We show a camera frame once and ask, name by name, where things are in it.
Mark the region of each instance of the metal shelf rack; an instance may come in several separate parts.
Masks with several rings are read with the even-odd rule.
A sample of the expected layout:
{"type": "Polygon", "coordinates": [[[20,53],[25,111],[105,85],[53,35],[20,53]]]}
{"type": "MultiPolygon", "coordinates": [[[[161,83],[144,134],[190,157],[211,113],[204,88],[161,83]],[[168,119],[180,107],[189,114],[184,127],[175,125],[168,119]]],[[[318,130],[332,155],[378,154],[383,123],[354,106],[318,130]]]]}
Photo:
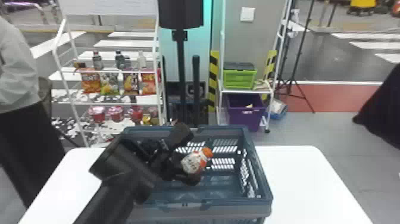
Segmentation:
{"type": "MultiPolygon", "coordinates": [[[[224,54],[225,54],[225,21],[226,21],[226,0],[223,0],[223,8],[222,8],[222,25],[221,25],[221,33],[220,33],[220,61],[219,61],[219,69],[220,75],[218,79],[218,87],[219,87],[219,100],[217,111],[217,123],[219,125],[225,125],[227,123],[227,111],[223,108],[223,95],[224,94],[269,94],[270,95],[270,105],[274,99],[274,92],[276,89],[276,80],[277,74],[279,73],[280,63],[282,59],[282,50],[283,44],[285,42],[285,38],[288,35],[288,24],[290,22],[290,14],[291,14],[291,5],[293,0],[285,0],[285,6],[282,11],[282,16],[279,21],[279,26],[277,29],[276,38],[274,41],[273,49],[277,50],[276,57],[276,66],[274,66],[273,71],[273,84],[270,86],[268,90],[264,91],[253,91],[253,90],[245,90],[245,89],[224,89],[223,80],[224,80],[224,54]]],[[[268,75],[263,74],[266,83],[268,83],[268,75]]],[[[271,107],[268,107],[268,115],[262,117],[261,126],[265,126],[265,133],[269,133],[269,123],[271,119],[271,107]]]]}
{"type": "MultiPolygon", "coordinates": [[[[154,36],[151,40],[152,44],[151,44],[151,49],[152,49],[152,55],[153,55],[153,59],[157,58],[157,55],[159,55],[160,52],[160,46],[158,46],[158,24],[159,24],[159,15],[158,15],[158,4],[157,1],[154,1],[155,4],[155,12],[154,12],[154,17],[155,17],[155,27],[154,27],[154,36]]],[[[85,112],[82,116],[79,116],[77,110],[76,110],[76,106],[77,105],[88,105],[89,107],[93,106],[93,105],[125,105],[125,106],[129,106],[129,105],[154,105],[157,106],[158,109],[158,117],[159,117],[159,125],[162,125],[164,122],[166,122],[166,107],[165,107],[165,103],[163,102],[165,100],[165,98],[163,96],[165,96],[165,90],[163,88],[164,86],[164,75],[161,75],[161,83],[158,82],[158,75],[157,75],[157,64],[159,60],[152,60],[153,63],[153,70],[151,71],[135,71],[139,73],[139,76],[141,73],[153,73],[156,77],[156,81],[155,81],[155,86],[156,86],[156,94],[154,96],[144,96],[144,98],[142,99],[141,102],[120,102],[120,101],[116,101],[116,102],[102,102],[100,101],[94,101],[93,99],[96,98],[99,94],[87,94],[86,100],[85,101],[77,101],[77,95],[82,95],[83,92],[80,92],[79,90],[77,91],[74,88],[78,87],[78,84],[76,86],[74,86],[74,88],[69,88],[68,87],[68,83],[64,77],[64,73],[80,73],[79,70],[74,70],[74,68],[71,67],[62,67],[61,66],[61,62],[60,62],[60,58],[59,55],[57,53],[58,50],[58,45],[60,42],[60,38],[61,35],[63,34],[64,30],[66,30],[66,32],[69,35],[69,42],[71,43],[71,47],[73,49],[74,52],[74,58],[78,59],[79,55],[78,55],[78,51],[74,42],[74,39],[72,38],[71,35],[71,29],[68,23],[68,18],[67,18],[67,14],[68,12],[64,12],[63,11],[63,20],[60,24],[60,28],[57,31],[57,35],[54,39],[54,43],[53,43],[53,47],[52,47],[52,54],[54,56],[54,60],[56,62],[56,65],[58,67],[58,72],[60,73],[61,79],[62,79],[62,83],[65,87],[65,90],[67,92],[67,96],[68,96],[68,103],[71,105],[71,109],[73,112],[73,116],[76,119],[76,123],[77,123],[77,127],[78,130],[83,138],[83,142],[85,144],[86,147],[89,147],[91,143],[97,143],[97,142],[89,142],[86,139],[85,136],[85,132],[91,132],[91,133],[96,133],[98,136],[98,140],[101,140],[102,138],[102,131],[104,132],[104,130],[101,130],[101,128],[99,127],[99,125],[97,123],[94,124],[94,128],[92,124],[88,124],[88,116],[87,116],[87,112],[85,112]],[[92,128],[91,130],[87,130],[84,128],[85,127],[90,127],[92,128]]],[[[131,73],[132,71],[121,71],[116,69],[115,71],[110,71],[110,70],[103,70],[103,71],[83,71],[84,73],[102,73],[102,72],[107,72],[107,73],[118,73],[119,78],[118,80],[120,81],[122,78],[122,73],[131,73]]]]}

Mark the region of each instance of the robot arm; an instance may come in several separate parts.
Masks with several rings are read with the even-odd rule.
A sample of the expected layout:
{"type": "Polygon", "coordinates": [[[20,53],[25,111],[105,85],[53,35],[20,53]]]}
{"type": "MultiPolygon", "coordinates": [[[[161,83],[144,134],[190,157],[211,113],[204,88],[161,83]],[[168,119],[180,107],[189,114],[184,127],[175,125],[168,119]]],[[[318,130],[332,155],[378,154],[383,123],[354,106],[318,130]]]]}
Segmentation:
{"type": "Polygon", "coordinates": [[[138,143],[126,135],[115,138],[89,170],[102,184],[74,224],[125,223],[160,180],[198,184],[201,175],[185,173],[180,165],[184,155],[175,152],[192,138],[183,123],[176,124],[165,139],[138,143]]]}

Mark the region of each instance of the tripod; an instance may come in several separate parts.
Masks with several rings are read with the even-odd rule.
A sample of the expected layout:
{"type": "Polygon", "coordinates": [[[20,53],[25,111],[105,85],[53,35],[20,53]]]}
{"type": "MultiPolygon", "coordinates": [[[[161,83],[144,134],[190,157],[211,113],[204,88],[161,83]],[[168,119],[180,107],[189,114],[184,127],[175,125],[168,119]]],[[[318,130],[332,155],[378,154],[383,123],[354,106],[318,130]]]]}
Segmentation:
{"type": "MultiPolygon", "coordinates": [[[[308,10],[308,15],[307,15],[304,31],[303,31],[303,34],[302,34],[302,37],[301,37],[299,50],[298,50],[297,55],[296,55],[295,66],[293,68],[293,71],[292,71],[292,74],[290,76],[290,79],[288,79],[288,80],[284,80],[282,78],[283,68],[285,66],[286,59],[288,58],[287,56],[288,56],[288,50],[289,50],[289,45],[290,45],[290,38],[285,38],[285,42],[286,42],[286,43],[284,43],[285,52],[284,52],[282,65],[281,65],[281,68],[280,68],[280,73],[278,74],[278,78],[277,78],[278,83],[277,83],[277,87],[276,87],[276,94],[278,96],[286,95],[286,96],[289,96],[289,97],[295,97],[295,98],[299,98],[299,99],[304,99],[305,102],[307,103],[308,107],[311,109],[312,113],[315,114],[315,110],[314,110],[313,106],[311,105],[311,103],[307,99],[306,95],[304,94],[304,91],[301,89],[300,85],[297,83],[297,80],[296,80],[297,67],[298,67],[298,64],[299,64],[300,56],[302,54],[304,39],[305,39],[305,35],[307,34],[308,25],[309,25],[309,23],[311,21],[310,17],[311,17],[311,13],[313,11],[314,2],[315,2],[315,0],[311,0],[310,9],[308,10]],[[293,83],[299,89],[299,91],[301,93],[301,96],[292,94],[293,83]],[[279,90],[284,89],[284,88],[286,88],[286,92],[284,92],[284,93],[279,92],[279,90]]],[[[294,8],[294,5],[295,5],[295,1],[292,2],[292,8],[294,8]]]]}

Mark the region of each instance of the person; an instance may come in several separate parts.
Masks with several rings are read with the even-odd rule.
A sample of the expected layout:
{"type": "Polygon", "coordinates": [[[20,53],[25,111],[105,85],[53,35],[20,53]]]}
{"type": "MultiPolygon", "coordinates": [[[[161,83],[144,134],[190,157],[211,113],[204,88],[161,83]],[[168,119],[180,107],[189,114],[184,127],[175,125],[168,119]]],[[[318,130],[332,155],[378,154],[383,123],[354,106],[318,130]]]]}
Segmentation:
{"type": "Polygon", "coordinates": [[[0,164],[27,208],[65,154],[38,79],[24,36],[0,17],[0,164]]]}

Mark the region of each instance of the black pants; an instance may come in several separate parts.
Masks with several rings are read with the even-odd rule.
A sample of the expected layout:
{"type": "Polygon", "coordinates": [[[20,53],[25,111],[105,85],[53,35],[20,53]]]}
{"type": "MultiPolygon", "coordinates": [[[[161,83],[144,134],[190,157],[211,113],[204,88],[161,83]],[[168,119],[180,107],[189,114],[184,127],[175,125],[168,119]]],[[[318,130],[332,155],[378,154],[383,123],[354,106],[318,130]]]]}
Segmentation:
{"type": "Polygon", "coordinates": [[[28,208],[64,157],[41,102],[0,114],[0,162],[28,208]]]}

